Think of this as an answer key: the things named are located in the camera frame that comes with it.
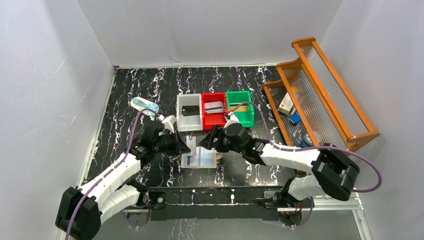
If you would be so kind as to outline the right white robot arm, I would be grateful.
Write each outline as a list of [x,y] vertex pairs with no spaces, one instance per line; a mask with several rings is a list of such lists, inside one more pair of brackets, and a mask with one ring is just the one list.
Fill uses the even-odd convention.
[[307,176],[288,180],[283,187],[281,199],[288,207],[320,195],[347,201],[360,171],[344,153],[327,146],[307,150],[273,145],[269,140],[252,137],[239,123],[227,127],[213,126],[199,145],[221,153],[239,153],[253,165],[282,166],[307,173]]

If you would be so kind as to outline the grey cards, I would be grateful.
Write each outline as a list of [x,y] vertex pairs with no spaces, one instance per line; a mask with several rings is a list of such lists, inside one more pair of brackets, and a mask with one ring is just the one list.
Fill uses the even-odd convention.
[[225,112],[224,104],[222,101],[206,102],[203,106],[204,106],[204,112],[206,114]]

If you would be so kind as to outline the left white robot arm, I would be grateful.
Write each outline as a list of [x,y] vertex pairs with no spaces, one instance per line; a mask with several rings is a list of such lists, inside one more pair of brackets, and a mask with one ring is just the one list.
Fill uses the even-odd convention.
[[76,240],[91,240],[101,225],[129,206],[149,205],[149,190],[130,178],[154,160],[191,152],[172,125],[150,122],[141,136],[130,135],[130,143],[116,161],[91,181],[64,191],[55,226]]

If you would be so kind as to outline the white grey card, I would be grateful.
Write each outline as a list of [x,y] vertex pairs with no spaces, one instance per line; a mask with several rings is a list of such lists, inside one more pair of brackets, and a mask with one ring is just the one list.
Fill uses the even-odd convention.
[[186,136],[186,145],[190,149],[190,153],[188,153],[189,156],[196,156],[197,155],[197,141],[195,136],[187,135]]

